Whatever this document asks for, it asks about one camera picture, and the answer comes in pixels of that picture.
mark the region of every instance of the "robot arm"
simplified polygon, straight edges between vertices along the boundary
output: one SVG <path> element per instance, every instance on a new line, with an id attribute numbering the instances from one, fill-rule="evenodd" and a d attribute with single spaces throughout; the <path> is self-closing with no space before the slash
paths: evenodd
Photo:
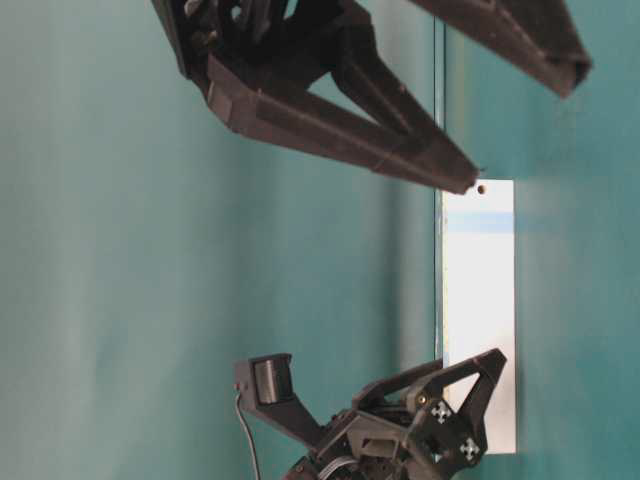
<path id="1" fill-rule="evenodd" d="M 374 382 L 320 427 L 293 393 L 290 355 L 236 365 L 240 408 L 309 448 L 285 480 L 448 480 L 487 450 L 484 415 L 506 359 L 499 350 L 448 368 L 436 361 Z M 444 389 L 478 378 L 459 411 Z M 390 400 L 392 394 L 399 399 Z"/>
<path id="2" fill-rule="evenodd" d="M 562 0 L 413 0 L 561 96 L 591 66 Z M 478 169 L 380 59 L 355 0 L 153 0 L 182 74 L 248 138 L 464 193 Z M 331 74 L 370 119 L 308 91 Z"/>

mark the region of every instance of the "small hole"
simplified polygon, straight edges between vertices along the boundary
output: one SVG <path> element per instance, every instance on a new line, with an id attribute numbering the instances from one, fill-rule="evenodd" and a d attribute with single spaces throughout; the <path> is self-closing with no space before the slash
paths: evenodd
<path id="1" fill-rule="evenodd" d="M 231 9 L 231 18 L 233 18 L 234 21 L 237 21 L 240 15 L 242 15 L 242 8 L 239 5 Z"/>

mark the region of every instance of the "teal backdrop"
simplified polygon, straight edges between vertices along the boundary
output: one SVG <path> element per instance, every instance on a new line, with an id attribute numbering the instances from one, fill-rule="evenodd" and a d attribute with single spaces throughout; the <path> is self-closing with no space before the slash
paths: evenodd
<path id="1" fill-rule="evenodd" d="M 452 137 L 516 182 L 520 453 L 463 478 L 638 477 L 640 5 L 568 4 L 596 69 L 561 102 L 451 30 L 434 71 L 433 21 L 368 2 L 383 56 L 430 108 L 446 73 Z M 3 2 L 0 478 L 251 479 L 233 361 L 293 353 L 325 421 L 433 357 L 433 211 L 227 132 L 148 1 Z M 302 449 L 252 424 L 280 478 Z"/>
<path id="2" fill-rule="evenodd" d="M 432 107 L 402 3 L 380 49 Z M 234 361 L 293 353 L 325 422 L 433 358 L 433 198 L 228 132 L 147 0 L 2 2 L 0 478 L 252 478 Z M 252 423 L 280 478 L 302 449 Z"/>

